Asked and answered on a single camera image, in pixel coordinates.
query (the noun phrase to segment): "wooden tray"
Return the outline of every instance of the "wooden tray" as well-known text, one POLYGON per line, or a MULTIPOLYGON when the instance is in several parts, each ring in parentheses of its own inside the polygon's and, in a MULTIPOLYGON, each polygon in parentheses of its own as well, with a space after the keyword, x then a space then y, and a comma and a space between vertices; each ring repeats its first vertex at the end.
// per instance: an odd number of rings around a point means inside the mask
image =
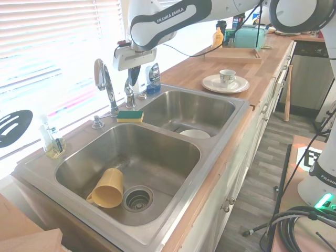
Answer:
MULTIPOLYGON (((208 47, 206 51, 210 51, 212 49, 213 48, 208 47)), ((255 49, 251 48, 219 48, 206 54, 204 56, 204 60, 216 60, 227 63, 260 64, 262 58, 255 49)))

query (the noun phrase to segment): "double sink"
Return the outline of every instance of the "double sink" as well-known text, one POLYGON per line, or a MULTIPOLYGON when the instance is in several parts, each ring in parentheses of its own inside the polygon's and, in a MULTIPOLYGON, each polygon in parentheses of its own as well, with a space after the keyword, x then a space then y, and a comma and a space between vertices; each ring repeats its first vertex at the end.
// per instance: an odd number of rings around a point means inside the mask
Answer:
POLYGON ((105 118, 100 130, 86 124, 66 137, 68 150, 59 159, 39 151, 14 173, 121 250, 161 251, 249 104, 168 85, 136 103, 144 111, 142 123, 105 118), (188 129, 211 138, 179 134, 188 129), (122 204, 101 208, 86 202, 111 167, 124 175, 122 204))

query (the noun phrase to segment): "teal toaster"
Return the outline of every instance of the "teal toaster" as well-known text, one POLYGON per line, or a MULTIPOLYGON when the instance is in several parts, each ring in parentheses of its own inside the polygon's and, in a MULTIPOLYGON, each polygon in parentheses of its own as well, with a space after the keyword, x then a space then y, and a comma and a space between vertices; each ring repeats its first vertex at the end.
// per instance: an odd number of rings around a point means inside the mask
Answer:
POLYGON ((259 30, 258 46, 256 47, 258 28, 243 27, 236 32, 235 47, 255 48, 259 51, 265 45, 267 32, 268 30, 259 30))

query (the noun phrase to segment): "mustard bottle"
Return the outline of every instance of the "mustard bottle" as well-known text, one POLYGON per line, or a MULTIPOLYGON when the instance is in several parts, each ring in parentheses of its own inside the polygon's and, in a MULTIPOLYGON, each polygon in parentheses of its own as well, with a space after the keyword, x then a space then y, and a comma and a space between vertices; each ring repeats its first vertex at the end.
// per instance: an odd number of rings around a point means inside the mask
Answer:
POLYGON ((217 27, 217 31, 213 36, 213 41, 214 42, 212 44, 212 48, 218 47, 218 46, 223 44, 224 35, 223 35, 223 33, 220 29, 221 28, 217 27))

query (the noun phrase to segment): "yellow mug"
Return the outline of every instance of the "yellow mug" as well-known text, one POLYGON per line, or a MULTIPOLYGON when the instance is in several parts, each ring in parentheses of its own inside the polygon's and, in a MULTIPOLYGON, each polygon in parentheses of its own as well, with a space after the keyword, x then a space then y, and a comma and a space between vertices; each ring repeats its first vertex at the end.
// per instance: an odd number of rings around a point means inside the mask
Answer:
POLYGON ((104 208, 119 206, 122 202, 123 180, 121 171, 115 168, 107 169, 86 200, 104 208))

